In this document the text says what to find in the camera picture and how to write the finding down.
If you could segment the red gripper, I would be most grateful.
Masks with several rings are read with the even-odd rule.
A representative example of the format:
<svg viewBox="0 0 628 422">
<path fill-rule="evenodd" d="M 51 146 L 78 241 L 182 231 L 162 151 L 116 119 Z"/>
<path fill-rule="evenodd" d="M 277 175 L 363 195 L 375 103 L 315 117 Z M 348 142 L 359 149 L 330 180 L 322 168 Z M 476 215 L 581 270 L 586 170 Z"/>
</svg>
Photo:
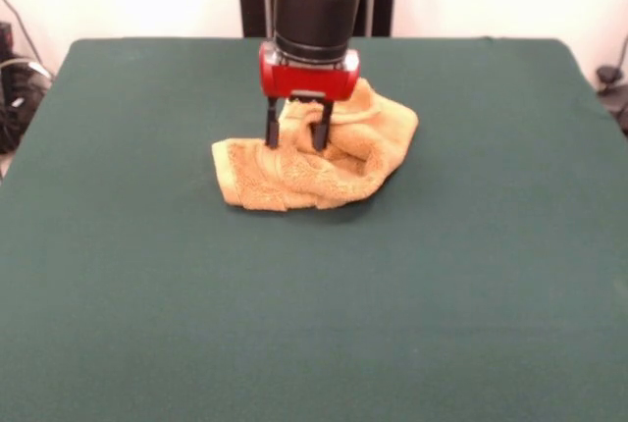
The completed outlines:
<svg viewBox="0 0 628 422">
<path fill-rule="evenodd" d="M 265 145 L 278 147 L 277 98 L 314 98 L 324 101 L 321 118 L 312 128 L 312 144 L 316 151 L 323 151 L 328 143 L 334 102 L 348 99 L 359 79 L 359 53 L 348 49 L 337 63 L 311 65 L 288 58 L 273 41 L 264 41 L 259 49 L 259 67 L 261 89 L 268 97 Z"/>
</svg>

